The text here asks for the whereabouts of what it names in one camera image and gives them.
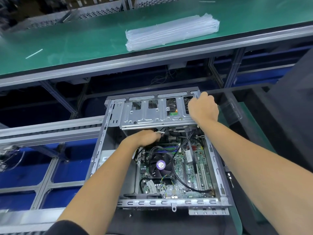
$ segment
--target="person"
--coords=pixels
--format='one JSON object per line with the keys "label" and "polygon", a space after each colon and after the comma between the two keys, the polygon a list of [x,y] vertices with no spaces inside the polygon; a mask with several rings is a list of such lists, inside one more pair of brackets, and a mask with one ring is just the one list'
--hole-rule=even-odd
{"label": "person", "polygon": [[[217,122],[217,105],[213,96],[206,92],[198,99],[191,99],[188,108],[191,118],[208,136],[250,200],[276,231],[280,235],[312,234],[313,174]],[[152,130],[143,130],[125,138],[46,234],[105,234],[132,155],[138,147],[150,145],[160,137]]]}

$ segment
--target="person's right arm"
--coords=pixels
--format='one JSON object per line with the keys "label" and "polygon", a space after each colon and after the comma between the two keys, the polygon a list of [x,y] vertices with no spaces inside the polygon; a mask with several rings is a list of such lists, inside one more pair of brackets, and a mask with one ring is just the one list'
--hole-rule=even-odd
{"label": "person's right arm", "polygon": [[280,235],[313,233],[313,174],[217,122],[213,96],[188,104],[190,116],[211,140],[237,181]]}

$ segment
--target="black sleeve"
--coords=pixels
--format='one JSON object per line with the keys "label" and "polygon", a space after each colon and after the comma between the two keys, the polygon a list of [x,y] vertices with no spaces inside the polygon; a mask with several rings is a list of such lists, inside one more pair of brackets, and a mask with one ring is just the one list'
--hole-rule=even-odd
{"label": "black sleeve", "polygon": [[88,233],[79,225],[72,221],[57,221],[49,228],[44,235],[88,235]]}

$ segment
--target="round fan label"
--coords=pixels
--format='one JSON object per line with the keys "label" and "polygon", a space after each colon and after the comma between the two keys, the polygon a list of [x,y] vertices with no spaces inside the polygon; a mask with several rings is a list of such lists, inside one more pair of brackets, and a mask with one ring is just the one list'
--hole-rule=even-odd
{"label": "round fan label", "polygon": [[163,160],[159,160],[159,161],[157,161],[157,163],[156,163],[157,165],[157,168],[159,169],[159,170],[163,170],[164,168],[165,168],[165,166],[166,166],[166,164],[165,164],[165,162],[163,161]]}

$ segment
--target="plastic bag bundle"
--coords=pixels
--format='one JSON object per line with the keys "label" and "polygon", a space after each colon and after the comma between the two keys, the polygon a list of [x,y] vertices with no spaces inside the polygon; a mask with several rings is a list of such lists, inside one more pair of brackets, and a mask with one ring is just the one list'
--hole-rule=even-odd
{"label": "plastic bag bundle", "polygon": [[126,31],[128,51],[141,50],[217,32],[219,21],[212,15],[190,16],[159,25]]}

